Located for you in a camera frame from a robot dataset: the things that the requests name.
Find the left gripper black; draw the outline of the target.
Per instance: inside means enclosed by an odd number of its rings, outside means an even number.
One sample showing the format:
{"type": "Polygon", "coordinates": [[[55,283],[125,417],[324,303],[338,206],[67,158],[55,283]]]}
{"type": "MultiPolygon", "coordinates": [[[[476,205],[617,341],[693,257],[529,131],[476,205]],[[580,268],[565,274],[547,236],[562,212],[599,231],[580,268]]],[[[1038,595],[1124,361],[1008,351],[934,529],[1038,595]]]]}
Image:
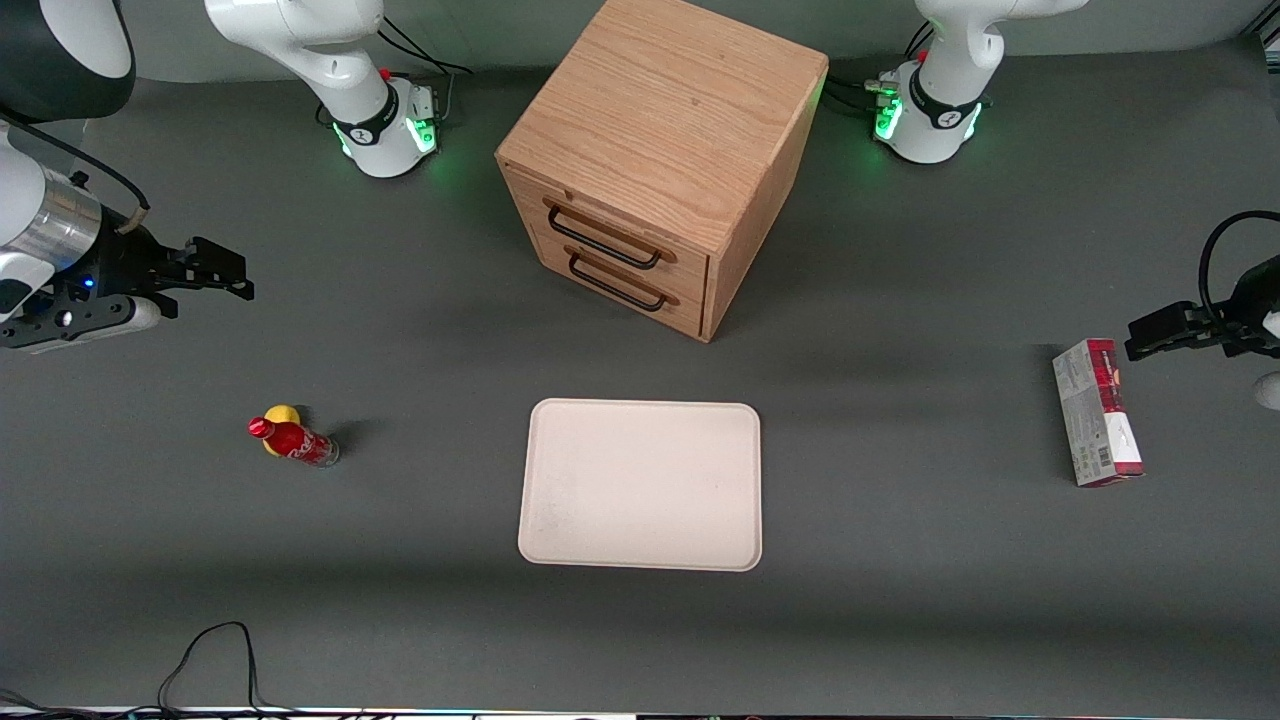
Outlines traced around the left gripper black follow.
{"type": "Polygon", "coordinates": [[[1203,256],[1204,316],[1193,302],[1174,302],[1128,324],[1126,357],[1138,363],[1179,348],[1220,347],[1226,357],[1257,354],[1277,357],[1279,256],[1252,266],[1230,297],[1213,301],[1210,292],[1211,256],[1203,256]]]}

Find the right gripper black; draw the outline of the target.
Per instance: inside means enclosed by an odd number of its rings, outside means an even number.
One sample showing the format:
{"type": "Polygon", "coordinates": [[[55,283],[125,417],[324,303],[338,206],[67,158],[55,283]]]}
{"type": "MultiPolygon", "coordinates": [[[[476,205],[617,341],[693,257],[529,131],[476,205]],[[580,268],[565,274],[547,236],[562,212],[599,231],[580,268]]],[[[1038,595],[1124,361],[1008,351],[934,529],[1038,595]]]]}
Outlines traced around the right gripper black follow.
{"type": "Polygon", "coordinates": [[[159,243],[148,231],[104,231],[87,258],[59,272],[40,292],[42,319],[175,319],[168,290],[221,290],[253,300],[246,260],[204,237],[182,250],[159,243]]]}

